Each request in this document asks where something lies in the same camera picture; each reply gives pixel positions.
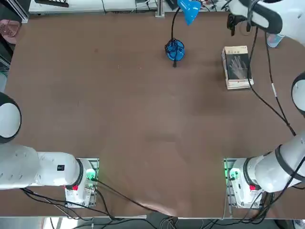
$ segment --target black ring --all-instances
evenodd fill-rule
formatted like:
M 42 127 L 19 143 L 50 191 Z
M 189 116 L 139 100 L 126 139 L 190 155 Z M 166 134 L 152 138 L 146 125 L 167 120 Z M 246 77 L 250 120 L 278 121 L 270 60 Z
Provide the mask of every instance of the black ring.
M 285 162 L 283 156 L 281 155 L 281 148 L 282 145 L 279 145 L 278 148 L 275 149 L 275 157 L 277 159 L 278 164 L 282 167 L 282 169 L 292 177 L 292 174 L 294 173 L 294 170 Z M 294 179 L 304 182 L 305 177 L 299 174 L 296 174 Z

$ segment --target metal frame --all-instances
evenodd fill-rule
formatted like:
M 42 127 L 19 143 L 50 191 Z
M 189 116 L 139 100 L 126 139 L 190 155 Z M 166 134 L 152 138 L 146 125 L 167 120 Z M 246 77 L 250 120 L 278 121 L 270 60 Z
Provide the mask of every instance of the metal frame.
M 17 0 L 6 0 L 10 6 L 15 10 L 19 17 L 21 17 L 22 23 L 27 23 L 29 20 L 29 14 L 24 8 L 19 4 Z
M 157 5 L 157 12 L 156 12 L 156 18 L 164 18 L 165 13 L 163 10 L 163 0 L 158 0 L 158 5 Z

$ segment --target white robotic arm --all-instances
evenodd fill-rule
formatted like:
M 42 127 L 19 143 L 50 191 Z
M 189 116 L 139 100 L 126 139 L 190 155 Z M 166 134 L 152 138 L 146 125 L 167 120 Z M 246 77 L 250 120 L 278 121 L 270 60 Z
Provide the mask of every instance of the white robotic arm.
M 62 152 L 36 152 L 9 143 L 20 126 L 18 105 L 0 93 L 0 189 L 64 186 L 67 201 L 86 207 L 95 203 L 96 182 L 90 178 L 96 178 L 96 171 L 92 163 Z
M 232 0 L 229 10 L 247 18 L 249 0 Z M 305 46 L 305 1 L 261 0 L 253 6 L 252 22 L 271 34 L 290 37 Z
M 228 6 L 234 16 L 247 19 L 249 0 L 232 0 Z M 252 7 L 251 20 L 254 25 L 267 33 L 290 37 L 305 46 L 304 0 L 261 0 Z M 305 117 L 305 73 L 293 82 L 291 96 Z M 271 193 L 283 190 L 304 157 L 305 132 L 302 132 L 265 155 L 237 159 L 229 174 L 237 206 L 249 208 L 256 199 L 255 206 L 258 207 L 263 191 Z M 305 163 L 289 186 L 304 181 Z

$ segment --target black cable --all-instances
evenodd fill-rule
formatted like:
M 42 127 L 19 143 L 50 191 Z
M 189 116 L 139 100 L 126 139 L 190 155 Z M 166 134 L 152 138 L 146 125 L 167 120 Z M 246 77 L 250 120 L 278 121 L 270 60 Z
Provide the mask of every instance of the black cable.
M 206 229 L 210 224 L 212 224 L 213 223 L 213 221 L 212 220 L 210 220 L 210 222 L 207 224 L 207 225 L 205 225 L 203 228 L 201 228 L 201 229 Z
M 30 190 L 27 191 L 27 190 L 24 189 L 24 188 L 21 188 L 21 190 L 27 192 L 28 194 L 31 194 L 31 195 L 33 195 L 33 196 L 36 196 L 36 197 L 45 198 L 45 199 L 47 199 L 47 200 L 55 201 L 55 202 L 60 202 L 60 203 L 73 204 L 73 205 L 80 206 L 80 207 L 82 207 L 82 208 L 89 209 L 89 210 L 91 210 L 91 211 L 96 211 L 96 212 L 99 212 L 99 213 L 102 213 L 102 214 L 108 216 L 108 214 L 107 214 L 106 212 L 103 212 L 103 211 L 100 211 L 100 210 L 96 210 L 96 209 L 93 209 L 93 208 L 90 208 L 90 207 L 86 207 L 86 206 L 83 206 L 83 205 L 78 204 L 78 203 L 73 203 L 73 202 L 66 201 L 66 200 L 53 199 L 53 198 L 50 198 L 50 197 L 46 197 L 46 196 L 43 196 L 43 195 L 39 195 L 39 194 L 34 193 L 34 192 L 30 191 Z
M 66 209 L 72 211 L 72 212 L 78 217 L 78 219 L 81 219 L 81 220 L 84 220 L 84 221 L 91 221 L 91 220 L 92 220 L 92 219 L 84 219 L 84 218 L 82 218 L 82 217 L 79 216 L 73 209 L 71 209 L 71 208 L 69 208 L 69 207 L 67 207 L 67 206 L 64 206 L 64 205 L 62 205 L 62 204 L 55 204 L 55 203 L 53 203 L 52 201 L 50 201 L 50 202 L 43 201 L 43 200 L 40 200 L 40 199 L 36 199 L 36 198 L 34 198 L 34 197 L 31 197 L 30 194 L 28 194 L 27 192 L 23 192 L 23 193 L 24 193 L 25 195 L 27 195 L 29 198 L 31 198 L 31 199 L 33 199 L 33 200 L 35 200 L 35 201 L 37 201 L 37 202 L 45 203 L 45 204 L 51 204 L 51 205 L 54 205 L 54 206 L 60 206 L 60 207 L 66 208 Z M 69 215 L 66 211 L 64 211 L 64 212 L 67 214 L 68 217 L 70 217 L 70 218 L 72 218 L 72 219 L 76 219 L 75 217 L 72 217 L 71 215 Z
M 240 219 L 240 220 L 238 220 L 237 222 L 234 222 L 234 223 L 219 224 L 219 223 L 214 222 L 214 224 L 219 225 L 219 226 L 230 226 L 230 225 L 234 225 L 234 224 L 238 224 L 238 223 L 243 222 L 243 221 L 247 218 L 247 216 L 248 216 L 248 214 L 250 213 L 250 211 L 252 210 L 252 207 L 253 207 L 254 203 L 256 202 L 256 200 L 257 200 L 261 195 L 262 195 L 262 192 L 261 192 L 260 194 L 258 194 L 257 197 L 254 199 L 252 205 L 250 206 L 250 208 L 249 208 L 249 210 L 247 211 L 246 215 L 245 215 L 242 219 Z
M 104 1 L 102 0 L 102 4 L 103 4 L 103 9 L 104 9 L 104 14 L 106 14 L 106 10 L 105 10 L 105 6 L 104 6 Z
M 51 226 L 52 226 L 52 229 L 55 229 L 54 225 L 53 225 L 53 221 L 52 221 L 52 218 L 50 217 L 50 222 L 51 222 Z
M 212 7 L 212 8 L 214 8 L 214 9 L 215 9 L 215 11 L 217 12 L 216 5 L 215 5 L 214 1 L 213 1 L 213 0 L 211 0 L 211 2 L 212 2 L 212 4 L 213 4 L 213 7 Z
M 105 201 L 104 196 L 102 195 L 102 193 L 101 193 L 99 190 L 96 189 L 95 191 L 96 191 L 96 193 L 101 197 L 101 199 L 102 199 L 102 201 L 103 201 L 103 204 L 104 204 L 104 208 L 105 208 L 105 210 L 106 210 L 106 212 L 107 212 L 109 218 L 110 218 L 112 221 L 114 221 L 114 220 L 122 220 L 121 218 L 116 218 L 116 217 L 114 217 L 114 216 L 112 216 L 112 215 L 110 214 L 110 212 L 109 212 L 109 210 L 108 210 L 108 208 L 107 208 L 107 204 L 106 204 L 106 201 Z
M 206 8 L 209 12 L 211 12 L 210 10 L 209 10 L 209 8 L 207 8 L 205 5 L 203 5 L 203 4 L 201 4 L 201 7 L 204 7 L 204 8 Z
M 134 220 L 145 221 L 146 223 L 150 224 L 154 229 L 158 229 L 158 228 L 156 228 L 150 221 L 148 221 L 147 219 L 127 219 L 127 220 L 124 220 L 124 221 L 119 221 L 119 222 L 114 222 L 114 223 L 112 223 L 112 221 L 110 221 L 109 223 L 94 224 L 94 226 L 111 226 L 111 225 L 118 225 L 118 224 L 121 224 L 121 223 L 129 222 L 129 221 L 134 221 Z M 76 227 L 74 227 L 74 228 L 72 228 L 72 229 L 78 229 L 78 228 L 88 227 L 88 226 L 91 226 L 91 224 L 84 223 L 84 224 L 79 225 L 79 226 L 76 226 Z
M 109 223 L 107 223 L 105 226 L 101 227 L 101 229 L 104 229 L 106 226 L 110 225 L 113 222 L 113 220 L 111 220 Z
M 305 190 L 305 187 L 298 187 L 298 186 L 292 186 L 292 187 L 294 187 L 295 189 L 299 189 L 299 190 Z
M 228 0 L 222 7 L 221 7 L 221 10 L 223 10 L 224 8 L 226 8 L 229 3 L 231 2 L 232 0 Z
M 270 77 L 271 85 L 272 85 L 272 87 L 273 87 L 273 89 L 274 89 L 275 99 L 276 99 L 277 104 L 278 104 L 278 106 L 279 106 L 279 108 L 280 108 L 280 110 L 281 110 L 281 113 L 282 113 L 282 115 L 283 115 L 283 118 L 284 118 L 284 120 L 285 120 L 286 125 L 288 126 L 288 128 L 289 128 L 290 132 L 292 133 L 292 135 L 293 135 L 293 136 L 296 136 L 295 131 L 294 131 L 293 128 L 290 126 L 290 124 L 289 124 L 289 122 L 288 122 L 288 120 L 287 120 L 287 118 L 286 118 L 286 115 L 285 115 L 285 113 L 284 113 L 284 111 L 283 111 L 283 109 L 282 109 L 282 106 L 281 106 L 281 104 L 280 104 L 280 101 L 278 100 L 277 94 L 276 94 L 276 92 L 275 92 L 274 83 L 273 83 L 273 78 L 272 78 L 270 53 L 269 53 L 269 47 L 268 47 L 268 43 L 267 43 L 267 33 L 266 33 L 266 32 L 265 32 L 264 38 L 265 38 L 265 46 L 266 46 L 267 58 L 268 58 L 269 77 Z
M 148 2 L 146 3 L 146 5 L 147 5 L 147 7 L 148 7 L 148 10 L 151 10 L 151 8 L 150 8 L 149 5 L 148 5 Z
M 138 205 L 139 207 L 141 207 L 141 208 L 143 208 L 143 209 L 146 209 L 146 210 L 149 210 L 149 211 L 154 211 L 154 212 L 156 212 L 156 210 L 154 210 L 154 209 L 152 209 L 152 208 L 149 208 L 149 207 L 146 207 L 146 206 L 144 206 L 144 205 L 142 205 L 142 204 L 140 204 L 140 203 L 134 201 L 133 199 L 130 199 L 129 197 L 123 195 L 122 193 L 118 192 L 117 190 L 115 190 L 114 188 L 110 187 L 109 185 L 107 185 L 107 184 L 105 184 L 105 183 L 99 181 L 98 179 L 93 178 L 93 179 L 91 179 L 91 180 L 100 183 L 101 185 L 107 187 L 107 188 L 110 189 L 111 191 L 115 192 L 116 194 L 120 195 L 121 197 L 123 197 L 123 198 L 129 200 L 130 202 L 134 203 L 135 205 Z
M 257 98 L 259 98 L 266 106 L 268 106 L 275 114 L 277 114 L 278 117 L 280 117 L 280 119 L 282 119 L 282 121 L 289 127 L 289 129 L 291 129 L 290 124 L 288 122 L 286 122 L 286 120 L 269 104 L 267 103 L 257 92 L 256 90 L 252 87 L 251 83 L 250 83 L 250 63 L 251 63 L 251 59 L 252 59 L 252 55 L 253 55 L 253 50 L 255 47 L 255 43 L 256 43 L 256 38 L 257 38 L 257 33 L 258 33 L 258 27 L 256 27 L 255 30 L 255 36 L 254 36 L 254 41 L 253 41 L 253 45 L 252 45 L 252 50 L 251 50 L 251 54 L 249 57 L 249 66 L 247 69 L 247 79 L 248 79 L 248 83 L 250 85 L 250 88 L 252 90 L 252 92 L 256 95 Z
M 209 229 L 212 229 L 212 227 L 214 227 L 214 225 L 217 223 L 218 219 L 215 220 L 215 222 L 213 222 L 212 226 Z
M 182 44 L 182 48 L 184 48 L 184 44 L 183 44 L 181 41 L 179 41 L 179 40 L 177 40 L 176 38 L 173 37 L 173 25 L 174 25 L 174 23 L 175 23 L 175 18 L 176 18 L 176 16 L 177 16 L 179 10 L 180 10 L 180 7 L 178 7 L 176 13 L 175 13 L 174 16 L 173 16 L 171 39 L 170 39 L 170 40 L 167 42 L 167 44 L 165 45 L 165 52 L 166 52 L 166 53 L 170 53 L 170 51 L 168 50 L 168 47 L 169 47 L 169 46 L 175 46 L 176 54 L 175 54 L 175 57 L 173 58 L 173 67 L 174 67 L 174 68 L 177 67 L 176 58 L 177 58 L 178 48 L 179 48 L 178 42 L 180 42 L 180 43 Z

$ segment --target table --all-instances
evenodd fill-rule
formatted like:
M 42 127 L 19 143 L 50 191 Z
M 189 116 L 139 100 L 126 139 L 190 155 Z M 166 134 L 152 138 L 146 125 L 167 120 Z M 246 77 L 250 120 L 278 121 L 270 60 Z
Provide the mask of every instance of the table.
M 38 151 L 98 157 L 101 175 L 125 195 L 173 216 L 220 218 L 224 211 L 224 157 L 258 156 L 291 138 L 288 128 L 251 91 L 227 91 L 221 61 L 225 45 L 248 45 L 239 29 L 230 36 L 227 13 L 199 15 L 174 36 L 186 56 L 173 68 L 164 54 L 171 17 L 152 14 L 69 15 L 32 18 L 23 25 L 6 93 L 22 112 L 13 141 Z M 304 48 L 284 39 L 272 49 L 274 84 L 296 132 L 303 117 L 290 98 L 304 70 Z M 255 89 L 276 106 L 264 37 L 253 57 Z M 61 187 L 34 190 L 64 198 Z M 147 211 L 100 189 L 111 213 Z M 289 189 L 268 217 L 304 219 L 305 193 Z M 1 216 L 58 216 L 53 206 L 19 190 L 1 191 Z M 97 209 L 102 209 L 98 199 Z M 100 216 L 79 210 L 82 216 Z M 244 215 L 235 209 L 233 217 Z

